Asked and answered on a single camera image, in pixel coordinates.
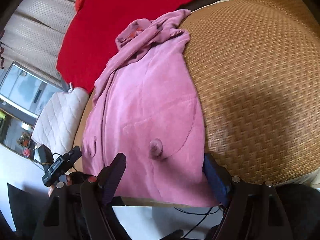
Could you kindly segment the pink corduroy jacket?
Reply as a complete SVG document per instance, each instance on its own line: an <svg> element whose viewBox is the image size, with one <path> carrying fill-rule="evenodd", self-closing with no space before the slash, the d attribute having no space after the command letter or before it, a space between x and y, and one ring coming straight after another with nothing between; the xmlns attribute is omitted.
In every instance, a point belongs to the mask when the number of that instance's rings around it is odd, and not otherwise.
<svg viewBox="0 0 320 240"><path fill-rule="evenodd" d="M127 165L119 197L216 206L203 173L204 120L183 52L181 9L130 23L95 82L82 137L82 166L97 175L118 153Z"/></svg>

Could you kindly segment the black flat panel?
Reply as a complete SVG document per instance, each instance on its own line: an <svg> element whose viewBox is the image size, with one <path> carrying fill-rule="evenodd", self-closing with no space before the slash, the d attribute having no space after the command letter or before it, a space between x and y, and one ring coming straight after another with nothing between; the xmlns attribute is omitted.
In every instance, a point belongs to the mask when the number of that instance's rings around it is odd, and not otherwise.
<svg viewBox="0 0 320 240"><path fill-rule="evenodd" d="M48 196L29 193L8 184L8 197L16 229L32 238Z"/></svg>

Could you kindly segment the window glass pane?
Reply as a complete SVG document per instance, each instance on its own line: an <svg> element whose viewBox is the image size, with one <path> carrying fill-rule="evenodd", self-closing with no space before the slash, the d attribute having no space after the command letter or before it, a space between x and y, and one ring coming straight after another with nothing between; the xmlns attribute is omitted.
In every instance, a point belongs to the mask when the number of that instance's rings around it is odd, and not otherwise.
<svg viewBox="0 0 320 240"><path fill-rule="evenodd" d="M11 64L1 80L1 100L35 119L57 92L63 92L63 88L17 62Z"/></svg>

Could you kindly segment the beige patterned curtain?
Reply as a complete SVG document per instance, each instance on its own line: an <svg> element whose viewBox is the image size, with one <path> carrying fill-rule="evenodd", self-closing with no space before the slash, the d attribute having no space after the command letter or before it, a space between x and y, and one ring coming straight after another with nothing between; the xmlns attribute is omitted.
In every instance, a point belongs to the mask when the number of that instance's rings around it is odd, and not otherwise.
<svg viewBox="0 0 320 240"><path fill-rule="evenodd" d="M75 0L23 0L4 27L1 73L16 62L61 86L57 58L75 16Z"/></svg>

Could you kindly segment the red blanket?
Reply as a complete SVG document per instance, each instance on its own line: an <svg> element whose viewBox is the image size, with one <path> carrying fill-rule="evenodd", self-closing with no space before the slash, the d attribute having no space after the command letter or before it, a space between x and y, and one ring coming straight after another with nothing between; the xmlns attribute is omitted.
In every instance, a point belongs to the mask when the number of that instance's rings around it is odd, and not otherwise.
<svg viewBox="0 0 320 240"><path fill-rule="evenodd" d="M76 12L57 59L66 83L91 92L108 60L117 53L116 37L136 19L155 20L195 0L85 0Z"/></svg>

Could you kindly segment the woven bamboo bed mat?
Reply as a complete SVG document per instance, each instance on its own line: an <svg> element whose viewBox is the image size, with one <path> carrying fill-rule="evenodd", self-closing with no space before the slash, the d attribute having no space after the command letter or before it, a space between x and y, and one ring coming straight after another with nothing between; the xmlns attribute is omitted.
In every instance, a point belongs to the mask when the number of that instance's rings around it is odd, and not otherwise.
<svg viewBox="0 0 320 240"><path fill-rule="evenodd" d="M302 0L229 0L190 14L183 57L204 155L252 183L319 167L319 24Z"/></svg>

